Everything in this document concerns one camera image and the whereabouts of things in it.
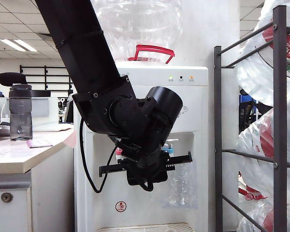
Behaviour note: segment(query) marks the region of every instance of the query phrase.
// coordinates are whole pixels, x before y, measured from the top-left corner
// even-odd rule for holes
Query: vent grille
[[[97,232],[195,232],[191,226],[186,223],[149,225],[149,226],[131,226],[117,228],[102,228]]]

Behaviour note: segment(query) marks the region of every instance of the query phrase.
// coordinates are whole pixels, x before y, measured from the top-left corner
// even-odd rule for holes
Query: desk
[[[0,137],[0,232],[74,231],[72,136],[34,132],[53,144],[39,148]]]

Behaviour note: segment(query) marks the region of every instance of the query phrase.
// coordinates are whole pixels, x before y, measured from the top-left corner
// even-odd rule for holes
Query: cable
[[[3,109],[4,109],[4,107],[5,107],[5,104],[3,104],[3,106],[2,106],[2,109],[1,109],[1,119],[0,119],[0,124],[2,123],[2,118],[3,118],[3,116],[2,116],[2,113],[3,113]]]
[[[81,154],[82,154],[82,161],[83,161],[83,167],[84,167],[84,170],[85,170],[85,173],[86,173],[86,176],[87,176],[87,179],[88,181],[90,182],[90,185],[92,187],[92,189],[96,192],[96,193],[100,193],[102,192],[102,189],[103,189],[103,186],[105,184],[105,181],[106,181],[106,178],[107,178],[107,173],[105,174],[104,176],[104,179],[102,181],[102,184],[100,186],[100,189],[98,190],[95,186],[95,184],[93,183],[91,177],[90,177],[90,174],[89,174],[89,171],[88,171],[88,168],[87,168],[87,164],[86,164],[86,157],[85,157],[85,153],[84,153],[84,141],[83,141],[83,125],[84,125],[84,120],[81,119],[81,123],[80,123],[80,126],[79,126],[79,142],[80,142],[80,147],[81,147]],[[106,166],[109,166],[110,165],[110,162],[111,162],[111,159],[113,157],[113,154],[116,150],[116,146],[114,147],[111,155],[110,155],[110,158],[108,159],[107,161],[107,164]]]

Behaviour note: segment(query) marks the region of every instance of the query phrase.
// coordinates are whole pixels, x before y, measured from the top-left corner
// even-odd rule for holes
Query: red handle
[[[170,56],[170,58],[165,62],[166,64],[168,64],[170,60],[175,56],[174,51],[171,49],[167,49],[167,48],[159,47],[159,46],[138,44],[136,46],[135,56],[129,58],[128,60],[134,60],[134,61],[137,60],[139,52],[158,52],[158,53],[167,54]]]

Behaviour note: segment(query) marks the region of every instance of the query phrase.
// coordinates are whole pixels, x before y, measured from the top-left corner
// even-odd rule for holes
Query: water bottle
[[[134,57],[137,44],[173,50],[182,33],[181,1],[91,0],[115,61]],[[164,63],[169,55],[143,50],[139,58]]]
[[[179,139],[168,139],[161,148],[174,157],[173,142]],[[166,208],[197,208],[197,183],[194,180],[196,170],[192,163],[176,165],[175,171],[168,172],[167,185],[162,193],[162,205]]]
[[[14,85],[9,92],[11,140],[32,139],[31,86]]]

